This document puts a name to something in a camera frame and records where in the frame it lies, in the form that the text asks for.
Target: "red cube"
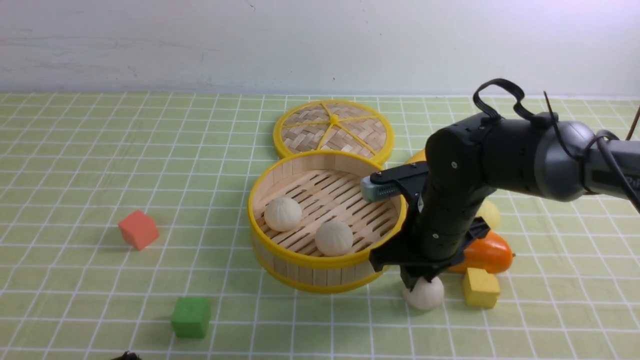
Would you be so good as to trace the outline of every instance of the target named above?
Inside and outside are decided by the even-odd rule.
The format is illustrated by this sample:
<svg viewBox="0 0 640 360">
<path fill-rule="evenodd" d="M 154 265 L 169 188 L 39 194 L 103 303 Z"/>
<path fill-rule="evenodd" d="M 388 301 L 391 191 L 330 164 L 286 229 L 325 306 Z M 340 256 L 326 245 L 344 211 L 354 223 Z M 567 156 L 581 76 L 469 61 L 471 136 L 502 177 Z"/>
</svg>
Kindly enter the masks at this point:
<svg viewBox="0 0 640 360">
<path fill-rule="evenodd" d="M 140 210 L 132 212 L 118 223 L 124 241 L 142 250 L 160 237 L 154 219 Z"/>
</svg>

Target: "wooden block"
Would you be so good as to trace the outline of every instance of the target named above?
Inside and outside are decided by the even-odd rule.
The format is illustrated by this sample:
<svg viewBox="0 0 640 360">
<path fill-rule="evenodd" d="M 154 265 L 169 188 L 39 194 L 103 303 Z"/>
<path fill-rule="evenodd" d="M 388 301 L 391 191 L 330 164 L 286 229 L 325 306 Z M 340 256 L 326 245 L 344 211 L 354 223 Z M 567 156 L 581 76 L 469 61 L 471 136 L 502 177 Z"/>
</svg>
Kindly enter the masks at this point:
<svg viewBox="0 0 640 360">
<path fill-rule="evenodd" d="M 140 210 L 132 212 L 118 223 L 124 241 L 142 250 L 160 237 L 154 219 Z"/>
<path fill-rule="evenodd" d="M 203 339 L 209 330 L 211 306 L 205 297 L 181 297 L 175 304 L 171 327 L 176 338 Z"/>
<path fill-rule="evenodd" d="M 495 275 L 484 269 L 468 268 L 462 282 L 465 304 L 472 307 L 493 308 L 500 296 L 500 285 Z"/>
</svg>

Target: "white wall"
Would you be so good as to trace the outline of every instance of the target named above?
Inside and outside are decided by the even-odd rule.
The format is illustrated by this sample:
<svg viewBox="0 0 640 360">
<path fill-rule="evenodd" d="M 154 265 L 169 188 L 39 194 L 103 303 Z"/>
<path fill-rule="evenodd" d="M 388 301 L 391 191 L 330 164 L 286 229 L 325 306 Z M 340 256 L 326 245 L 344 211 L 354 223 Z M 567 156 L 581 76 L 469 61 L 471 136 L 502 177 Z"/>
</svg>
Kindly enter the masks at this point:
<svg viewBox="0 0 640 360">
<path fill-rule="evenodd" d="M 640 1 L 0 0 L 0 91 L 470 95 L 495 77 L 640 95 Z"/>
</svg>

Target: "black object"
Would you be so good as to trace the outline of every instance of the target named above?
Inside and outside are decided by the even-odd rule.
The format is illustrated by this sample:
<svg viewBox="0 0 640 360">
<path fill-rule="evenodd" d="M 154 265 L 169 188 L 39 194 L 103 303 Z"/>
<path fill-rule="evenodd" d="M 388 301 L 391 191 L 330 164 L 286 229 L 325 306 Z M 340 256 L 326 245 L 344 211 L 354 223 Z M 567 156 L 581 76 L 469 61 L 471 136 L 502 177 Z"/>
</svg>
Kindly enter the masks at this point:
<svg viewBox="0 0 640 360">
<path fill-rule="evenodd" d="M 125 351 L 124 354 L 114 357 L 111 360 L 142 360 L 142 358 L 138 357 L 135 352 Z"/>
<path fill-rule="evenodd" d="M 490 85 L 516 98 L 513 109 L 522 120 L 507 120 L 480 99 Z M 427 161 L 369 176 L 389 194 L 399 190 L 409 205 L 401 230 L 371 250 L 375 271 L 400 265 L 404 285 L 413 289 L 420 277 L 431 282 L 460 264 L 463 251 L 490 230 L 476 213 L 497 189 L 559 202 L 606 194 L 628 199 L 640 212 L 640 142 L 608 131 L 596 135 L 577 121 L 560 123 L 548 99 L 548 112 L 533 114 L 523 99 L 514 83 L 488 81 L 473 95 L 482 113 L 431 135 Z"/>
</svg>

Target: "steamer basket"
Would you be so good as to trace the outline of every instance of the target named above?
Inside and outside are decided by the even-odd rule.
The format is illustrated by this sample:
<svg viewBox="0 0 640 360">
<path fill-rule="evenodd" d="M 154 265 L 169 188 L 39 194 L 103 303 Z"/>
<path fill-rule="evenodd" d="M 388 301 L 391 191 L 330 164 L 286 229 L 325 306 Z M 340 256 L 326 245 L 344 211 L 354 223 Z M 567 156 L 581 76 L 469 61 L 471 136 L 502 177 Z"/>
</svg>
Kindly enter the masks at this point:
<svg viewBox="0 0 640 360">
<path fill-rule="evenodd" d="M 276 279 L 315 293 L 359 288 L 374 272 L 369 252 L 400 230 L 406 216 L 402 197 L 368 203 L 360 180 L 382 168 L 361 156 L 340 151 L 303 152 L 280 160 L 258 178 L 248 202 L 253 251 Z M 279 233 L 264 222 L 264 208 L 278 197 L 291 197 L 303 209 L 300 226 Z M 354 245 L 344 256 L 323 256 L 314 245 L 316 229 L 337 219 L 347 223 Z"/>
<path fill-rule="evenodd" d="M 273 143 L 281 158 L 301 152 L 337 150 L 384 164 L 394 132 L 376 110 L 346 100 L 310 102 L 289 110 L 276 122 Z"/>
</svg>

